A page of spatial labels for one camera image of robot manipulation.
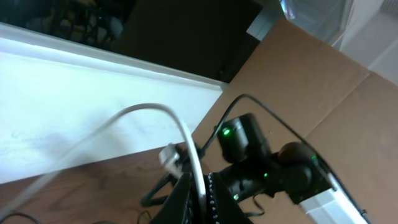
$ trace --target white plastic connector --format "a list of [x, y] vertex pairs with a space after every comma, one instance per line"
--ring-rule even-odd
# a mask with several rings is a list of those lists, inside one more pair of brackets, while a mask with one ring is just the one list
[[355, 208], [341, 189], [336, 179], [328, 174], [330, 182], [337, 189], [328, 189], [299, 204], [314, 223], [320, 224], [366, 224], [367, 221]]
[[164, 147], [159, 153], [159, 160], [165, 170], [171, 173], [174, 177], [180, 178], [182, 176], [181, 166], [177, 167], [175, 162], [180, 158], [180, 155], [175, 150], [173, 144]]

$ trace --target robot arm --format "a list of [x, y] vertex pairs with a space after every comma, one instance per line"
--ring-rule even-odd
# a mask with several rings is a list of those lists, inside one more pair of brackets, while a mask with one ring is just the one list
[[[163, 198], [160, 203], [164, 202], [164, 207], [153, 219], [152, 224], [252, 223], [241, 211], [238, 203], [257, 194], [274, 197], [277, 192], [286, 192], [293, 203], [314, 223], [370, 223], [366, 212], [355, 204], [328, 164], [301, 137], [299, 138], [302, 142], [287, 143], [279, 152], [271, 153], [252, 114], [245, 114], [226, 122], [221, 120], [215, 128], [215, 133], [224, 159], [232, 165], [205, 176], [206, 215], [201, 216], [199, 211], [195, 186], [187, 176], [189, 169], [182, 169], [181, 177], [168, 177], [174, 179], [174, 189], [185, 191], [174, 190], [169, 197]], [[181, 154], [181, 159], [174, 165], [181, 167], [181, 164], [186, 162], [184, 157], [186, 156]], [[170, 164], [167, 167], [176, 169]], [[152, 193], [144, 197], [143, 205], [153, 204], [155, 200], [151, 199], [154, 195], [153, 191]], [[171, 212], [170, 208], [177, 207], [185, 212], [180, 211], [178, 215]]]

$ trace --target white surface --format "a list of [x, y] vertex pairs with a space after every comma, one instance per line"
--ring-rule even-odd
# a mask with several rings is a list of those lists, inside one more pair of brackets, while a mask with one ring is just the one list
[[398, 85], [398, 19], [378, 12], [343, 53]]
[[329, 189], [321, 192], [301, 202], [300, 208], [314, 223], [366, 224], [331, 174], [329, 178], [337, 191]]
[[273, 23], [267, 20], [266, 10], [262, 9], [256, 18], [254, 18], [246, 32], [257, 40], [262, 41], [272, 25]]
[[[222, 92], [220, 86], [189, 78], [24, 43], [13, 42], [27, 47], [23, 54], [18, 47], [19, 55], [10, 54], [9, 47], [4, 53], [7, 43], [10, 40], [0, 39], [0, 183], [42, 174], [70, 146], [119, 110], [138, 103], [168, 105], [193, 131]], [[60, 58], [68, 63], [54, 62]], [[83, 66], [84, 60], [89, 67]], [[138, 111], [82, 146], [92, 153], [67, 167], [181, 141], [166, 115]]]
[[344, 33], [342, 47], [351, 42], [354, 36], [377, 14], [383, 0], [354, 0], [350, 19]]

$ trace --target green led light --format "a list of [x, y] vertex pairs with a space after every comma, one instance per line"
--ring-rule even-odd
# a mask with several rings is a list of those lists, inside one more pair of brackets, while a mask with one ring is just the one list
[[229, 134], [230, 132], [231, 132], [231, 130], [228, 129], [228, 128], [224, 128], [224, 130], [223, 130], [223, 134], [224, 134], [224, 135], [227, 135], [227, 134]]

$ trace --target white arm segment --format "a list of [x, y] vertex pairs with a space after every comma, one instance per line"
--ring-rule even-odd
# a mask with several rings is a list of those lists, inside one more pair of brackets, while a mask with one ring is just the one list
[[337, 190], [328, 189], [310, 197], [299, 204], [300, 208], [318, 224], [367, 224], [336, 179], [331, 174], [328, 177]]

